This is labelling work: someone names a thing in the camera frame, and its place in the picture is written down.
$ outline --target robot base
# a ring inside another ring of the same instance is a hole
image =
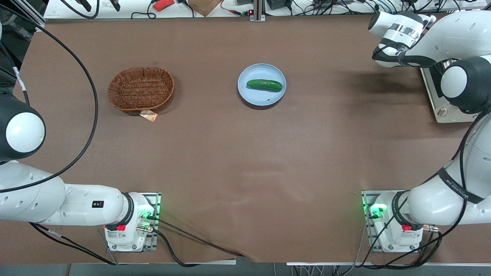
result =
[[[370,246],[374,244],[377,235],[384,229],[387,222],[393,216],[391,201],[396,192],[400,190],[362,191],[363,209],[365,218],[373,215],[372,208],[377,207],[378,214],[382,217],[370,219],[368,223],[368,237]],[[409,252],[419,247],[423,237],[423,229],[417,231],[403,231],[401,225],[394,219],[375,241],[373,252]]]
[[[105,229],[108,248],[118,252],[150,252],[157,249],[157,234],[137,230],[137,226],[158,228],[155,221],[142,215],[159,217],[161,193],[129,193],[135,204],[135,211],[124,231]]]

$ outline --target cardboard box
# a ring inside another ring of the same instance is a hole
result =
[[[189,6],[202,16],[207,16],[221,0],[188,0]]]

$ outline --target brown table surface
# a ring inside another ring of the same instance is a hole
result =
[[[364,224],[361,190],[420,184],[447,163],[469,126],[436,123],[416,69],[386,69],[371,60],[378,39],[367,31],[369,20],[47,24],[87,66],[100,101],[93,143],[63,180],[162,192],[162,218],[253,261],[352,262]],[[288,82],[283,99],[262,110],[244,104],[237,92],[239,74],[259,62],[277,66]],[[111,79],[134,66],[159,66],[174,76],[172,100],[155,122],[129,116],[107,100]],[[56,172],[89,134],[89,83],[42,33],[35,34],[21,72],[48,129],[44,146],[22,162]],[[95,227],[52,229],[105,253]],[[478,253],[491,249],[489,229],[457,227],[432,261],[491,263],[491,255]],[[97,261],[46,239],[25,222],[2,221],[0,232],[3,264]],[[183,261],[232,257],[165,233]],[[373,256],[369,261],[393,257]],[[116,257],[171,261],[161,241],[156,252]]]

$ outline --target red button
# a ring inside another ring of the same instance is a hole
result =
[[[403,224],[402,225],[402,230],[403,231],[411,231],[412,230],[412,227],[409,224]]]

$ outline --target label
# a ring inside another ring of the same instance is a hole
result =
[[[118,233],[116,232],[107,232],[108,233],[108,238],[111,238],[111,239],[117,239],[118,238]]]
[[[157,115],[158,115],[157,113],[155,113],[151,110],[148,110],[148,109],[142,110],[140,112],[140,116],[142,116],[143,118],[145,118],[151,122],[155,121],[155,118],[157,118]]]
[[[24,82],[22,81],[21,73],[19,72],[17,67],[14,66],[13,69],[14,69],[15,76],[17,77],[17,80],[19,81],[19,84],[21,85],[22,91],[26,91],[26,86],[24,85]]]
[[[103,200],[95,200],[92,202],[92,208],[103,208],[104,201]]]
[[[48,233],[50,233],[50,234],[52,234],[52,235],[55,235],[55,236],[57,236],[57,237],[61,238],[61,235],[60,235],[60,234],[58,234],[58,233],[56,233],[56,232],[54,232],[53,230],[48,230]]]
[[[401,238],[404,238],[404,239],[415,239],[415,238],[418,238],[420,236],[420,234],[418,232],[414,232],[414,231],[406,231],[406,232],[402,232],[401,234]]]
[[[401,213],[401,214],[403,215],[403,217],[407,221],[409,221],[409,222],[411,222],[413,224],[419,224],[419,222],[416,221],[416,219],[412,216],[412,214],[410,214],[410,213]]]

